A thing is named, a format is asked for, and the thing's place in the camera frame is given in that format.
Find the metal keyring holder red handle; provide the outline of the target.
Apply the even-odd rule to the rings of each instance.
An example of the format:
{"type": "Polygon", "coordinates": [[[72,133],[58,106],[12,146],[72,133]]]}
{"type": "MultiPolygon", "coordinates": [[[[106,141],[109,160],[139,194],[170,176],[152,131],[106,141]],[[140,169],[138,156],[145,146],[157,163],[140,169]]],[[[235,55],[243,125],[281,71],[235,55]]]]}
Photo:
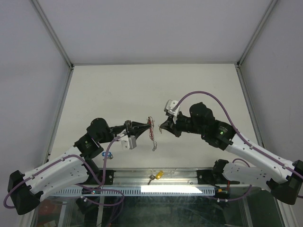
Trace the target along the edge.
{"type": "Polygon", "coordinates": [[[157,149],[157,145],[158,145],[157,141],[155,140],[155,136],[154,136],[154,119],[151,116],[148,116],[147,123],[150,125],[149,138],[153,143],[152,151],[154,152],[157,149]]]}

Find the blue tag key on table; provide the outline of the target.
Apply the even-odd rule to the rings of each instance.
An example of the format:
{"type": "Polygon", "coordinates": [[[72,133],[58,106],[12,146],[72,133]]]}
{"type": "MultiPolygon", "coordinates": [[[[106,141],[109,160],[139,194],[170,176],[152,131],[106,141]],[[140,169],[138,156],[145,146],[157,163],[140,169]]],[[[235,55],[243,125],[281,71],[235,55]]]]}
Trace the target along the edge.
{"type": "Polygon", "coordinates": [[[101,155],[102,155],[102,157],[106,157],[109,160],[113,159],[113,155],[110,151],[108,153],[102,152],[101,155]]]}

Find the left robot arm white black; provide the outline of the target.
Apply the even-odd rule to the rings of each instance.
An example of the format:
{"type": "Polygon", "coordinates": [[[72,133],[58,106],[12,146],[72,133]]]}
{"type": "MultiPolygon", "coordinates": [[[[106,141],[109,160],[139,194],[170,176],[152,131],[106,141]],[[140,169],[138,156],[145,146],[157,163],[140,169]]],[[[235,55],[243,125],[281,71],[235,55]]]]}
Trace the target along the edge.
{"type": "Polygon", "coordinates": [[[105,119],[94,119],[86,133],[58,158],[25,173],[19,170],[11,173],[3,206],[24,215],[68,186],[96,182],[101,189],[106,184],[109,157],[109,149],[103,149],[101,145],[112,146],[119,141],[122,148],[134,149],[136,140],[151,128],[151,121],[127,120],[123,125],[110,127],[105,119]]]}

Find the aluminium mounting rail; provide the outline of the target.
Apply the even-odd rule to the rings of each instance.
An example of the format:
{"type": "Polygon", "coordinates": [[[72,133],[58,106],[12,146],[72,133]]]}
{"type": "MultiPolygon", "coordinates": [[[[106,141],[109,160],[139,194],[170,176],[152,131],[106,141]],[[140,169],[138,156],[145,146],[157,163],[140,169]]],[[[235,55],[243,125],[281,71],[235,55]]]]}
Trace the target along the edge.
{"type": "Polygon", "coordinates": [[[110,168],[106,171],[104,186],[135,187],[150,184],[226,187],[237,182],[213,176],[211,168],[110,168]]]}

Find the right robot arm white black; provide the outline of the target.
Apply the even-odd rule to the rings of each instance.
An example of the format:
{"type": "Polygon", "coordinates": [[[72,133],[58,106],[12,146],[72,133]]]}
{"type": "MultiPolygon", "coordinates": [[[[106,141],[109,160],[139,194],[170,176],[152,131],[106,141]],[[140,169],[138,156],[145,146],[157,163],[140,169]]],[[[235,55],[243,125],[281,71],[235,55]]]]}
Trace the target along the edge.
{"type": "Polygon", "coordinates": [[[190,107],[190,116],[179,110],[178,101],[169,100],[164,108],[168,119],[160,125],[176,137],[182,133],[201,136],[210,146],[230,152],[252,164],[239,166],[218,159],[212,169],[212,179],[217,183],[237,181],[251,184],[270,192],[277,200],[294,205],[303,184],[303,163],[279,157],[253,143],[242,134],[237,134],[228,123],[219,121],[211,109],[203,103],[190,107]]]}

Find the left aluminium frame post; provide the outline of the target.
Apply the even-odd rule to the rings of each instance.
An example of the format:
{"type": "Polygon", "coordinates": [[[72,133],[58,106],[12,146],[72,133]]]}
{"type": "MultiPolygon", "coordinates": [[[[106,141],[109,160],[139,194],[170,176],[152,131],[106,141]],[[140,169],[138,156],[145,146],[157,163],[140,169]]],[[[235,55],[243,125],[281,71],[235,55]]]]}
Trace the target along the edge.
{"type": "Polygon", "coordinates": [[[56,34],[53,26],[51,25],[49,19],[47,18],[47,15],[45,14],[40,2],[38,0],[30,0],[30,3],[32,4],[34,10],[36,11],[38,17],[40,18],[42,24],[44,25],[48,35],[50,36],[52,42],[54,43],[55,47],[57,48],[58,52],[62,56],[64,62],[67,64],[67,66],[70,69],[74,68],[74,65],[72,61],[70,60],[70,57],[68,56],[66,50],[64,49],[58,35],[56,34]]]}

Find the right aluminium frame post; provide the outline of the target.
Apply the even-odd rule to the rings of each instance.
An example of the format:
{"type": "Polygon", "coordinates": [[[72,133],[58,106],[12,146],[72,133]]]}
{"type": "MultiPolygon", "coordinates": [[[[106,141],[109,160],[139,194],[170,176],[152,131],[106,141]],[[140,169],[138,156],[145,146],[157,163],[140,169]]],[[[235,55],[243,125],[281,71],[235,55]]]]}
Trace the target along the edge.
{"type": "Polygon", "coordinates": [[[271,17],[271,15],[272,15],[272,13],[273,13],[273,11],[274,11],[274,9],[275,9],[275,7],[277,6],[278,3],[279,3],[279,0],[271,0],[269,2],[269,5],[267,6],[264,14],[261,17],[261,20],[259,21],[256,29],[254,30],[251,38],[249,39],[248,44],[246,45],[243,53],[241,54],[239,60],[236,63],[239,68],[245,62],[246,58],[248,57],[248,55],[249,55],[250,51],[252,50],[253,46],[255,45],[257,39],[261,35],[267,21],[271,17]]]}

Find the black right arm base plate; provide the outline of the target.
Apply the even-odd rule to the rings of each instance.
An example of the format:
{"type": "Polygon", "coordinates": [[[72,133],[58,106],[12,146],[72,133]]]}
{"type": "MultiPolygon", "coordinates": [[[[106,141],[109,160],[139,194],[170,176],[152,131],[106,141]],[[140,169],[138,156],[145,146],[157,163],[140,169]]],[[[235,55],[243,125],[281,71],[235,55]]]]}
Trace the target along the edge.
{"type": "Polygon", "coordinates": [[[197,183],[199,185],[209,184],[209,185],[219,185],[219,184],[227,184],[227,180],[220,178],[219,176],[215,176],[212,174],[210,169],[200,169],[196,171],[197,174],[197,183]]]}

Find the aluminium frame post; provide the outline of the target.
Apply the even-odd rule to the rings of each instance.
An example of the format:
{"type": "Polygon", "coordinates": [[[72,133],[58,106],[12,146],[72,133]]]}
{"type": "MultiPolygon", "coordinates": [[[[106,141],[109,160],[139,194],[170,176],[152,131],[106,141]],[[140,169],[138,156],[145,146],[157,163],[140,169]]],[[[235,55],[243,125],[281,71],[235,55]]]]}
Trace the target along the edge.
{"type": "Polygon", "coordinates": [[[239,60],[236,63],[239,68],[245,62],[246,58],[248,57],[248,55],[249,55],[250,51],[252,50],[253,46],[255,45],[257,39],[261,35],[267,21],[271,17],[271,15],[272,15],[272,13],[273,13],[273,11],[274,11],[274,9],[275,9],[275,7],[277,6],[278,3],[279,3],[279,0],[271,0],[269,2],[269,5],[267,6],[264,14],[261,17],[261,20],[259,21],[256,29],[254,30],[251,38],[249,39],[248,44],[246,45],[243,53],[241,54],[239,60]]]}
{"type": "Polygon", "coordinates": [[[55,47],[57,48],[58,52],[62,56],[64,62],[67,64],[67,66],[70,69],[74,68],[74,65],[72,61],[70,60],[70,57],[68,56],[66,50],[64,49],[58,35],[56,34],[53,26],[51,25],[49,19],[47,18],[47,15],[45,14],[40,2],[38,0],[30,0],[30,3],[32,4],[34,10],[36,11],[38,17],[40,18],[42,24],[44,25],[48,35],[50,36],[52,42],[54,43],[55,47]]]}

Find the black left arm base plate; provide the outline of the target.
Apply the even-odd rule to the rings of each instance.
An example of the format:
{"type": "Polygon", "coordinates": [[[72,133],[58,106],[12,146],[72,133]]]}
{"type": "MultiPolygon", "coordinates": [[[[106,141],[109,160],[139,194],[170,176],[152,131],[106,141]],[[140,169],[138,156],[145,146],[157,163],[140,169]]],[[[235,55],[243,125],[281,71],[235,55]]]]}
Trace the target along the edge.
{"type": "MultiPolygon", "coordinates": [[[[104,185],[113,185],[114,183],[114,174],[115,174],[115,170],[106,170],[105,171],[105,180],[104,180],[104,185]]],[[[103,171],[99,170],[98,172],[95,173],[95,176],[98,178],[98,180],[100,182],[103,181],[103,171]]],[[[88,184],[98,184],[97,181],[95,180],[95,178],[93,176],[90,177],[90,179],[88,180],[88,184]]]]}

